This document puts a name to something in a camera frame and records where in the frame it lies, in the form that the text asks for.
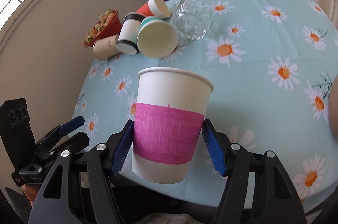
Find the operator hand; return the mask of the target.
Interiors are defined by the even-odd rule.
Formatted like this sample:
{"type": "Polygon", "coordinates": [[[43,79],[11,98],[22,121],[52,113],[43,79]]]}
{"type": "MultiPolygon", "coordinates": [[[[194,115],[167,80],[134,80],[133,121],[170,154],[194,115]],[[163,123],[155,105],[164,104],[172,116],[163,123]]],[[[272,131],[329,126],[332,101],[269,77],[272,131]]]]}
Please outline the operator hand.
{"type": "Polygon", "coordinates": [[[24,184],[21,186],[21,189],[33,206],[40,188],[36,185],[24,184]]]}

